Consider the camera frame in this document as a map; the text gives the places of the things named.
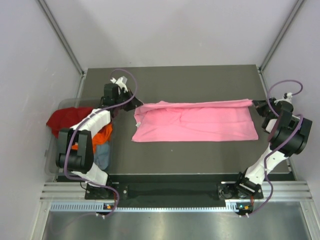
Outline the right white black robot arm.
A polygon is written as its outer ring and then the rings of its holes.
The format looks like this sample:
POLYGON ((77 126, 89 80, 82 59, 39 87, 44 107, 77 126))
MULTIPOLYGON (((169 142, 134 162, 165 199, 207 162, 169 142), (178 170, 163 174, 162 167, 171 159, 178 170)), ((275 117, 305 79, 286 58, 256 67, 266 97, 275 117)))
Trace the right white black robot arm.
POLYGON ((293 114, 290 100, 254 100, 257 113, 264 118, 262 128, 268 133, 268 147, 255 164, 239 173, 233 192, 239 198, 262 193, 261 185, 273 169, 306 147, 313 121, 293 114))

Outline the pink t shirt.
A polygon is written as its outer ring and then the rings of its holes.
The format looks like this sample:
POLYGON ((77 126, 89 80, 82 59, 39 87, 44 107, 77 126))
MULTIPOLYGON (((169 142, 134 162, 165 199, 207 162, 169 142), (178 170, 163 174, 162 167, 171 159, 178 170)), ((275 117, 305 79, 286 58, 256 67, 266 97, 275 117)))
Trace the pink t shirt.
POLYGON ((147 103, 134 112, 132 141, 232 142, 256 141, 250 99, 198 103, 147 103))

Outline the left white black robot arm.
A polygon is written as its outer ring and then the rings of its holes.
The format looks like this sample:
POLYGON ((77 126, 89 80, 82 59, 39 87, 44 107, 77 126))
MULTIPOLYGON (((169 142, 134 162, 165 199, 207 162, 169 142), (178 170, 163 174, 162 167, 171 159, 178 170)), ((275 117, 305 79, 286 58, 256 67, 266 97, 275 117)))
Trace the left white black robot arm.
POLYGON ((101 97, 98 107, 90 108, 85 115, 71 127, 63 127, 58 133, 57 167, 63 168, 66 178, 87 182, 102 198, 111 195, 115 200, 119 193, 109 180, 109 175, 94 162, 97 148, 93 138, 102 129, 112 125, 119 110, 126 112, 143 105, 131 90, 120 88, 101 97))

